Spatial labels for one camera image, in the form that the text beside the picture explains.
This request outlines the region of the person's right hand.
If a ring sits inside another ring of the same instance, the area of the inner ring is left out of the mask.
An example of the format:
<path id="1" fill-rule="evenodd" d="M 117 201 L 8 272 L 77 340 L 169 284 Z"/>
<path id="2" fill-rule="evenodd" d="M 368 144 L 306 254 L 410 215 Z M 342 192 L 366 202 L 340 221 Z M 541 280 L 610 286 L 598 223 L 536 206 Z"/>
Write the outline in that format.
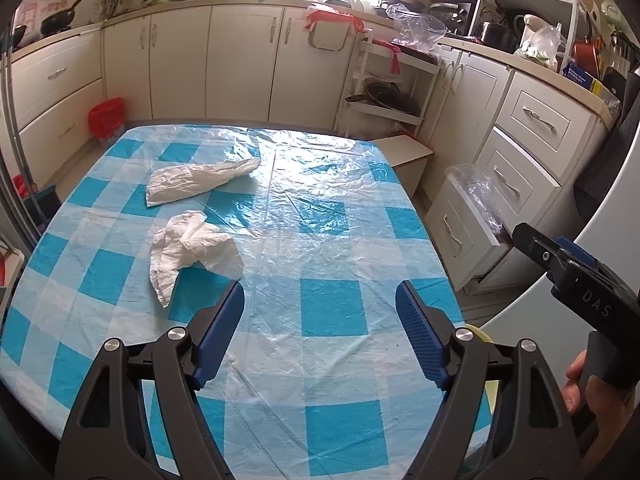
<path id="1" fill-rule="evenodd" d="M 561 388 L 567 411 L 574 415 L 586 401 L 596 418 L 598 435 L 582 458 L 586 469 L 592 469 L 612 448 L 634 411 L 634 394 L 617 390 L 596 376 L 588 379 L 586 395 L 579 390 L 579 379 L 585 367 L 587 351 L 582 350 L 566 370 L 567 383 Z"/>

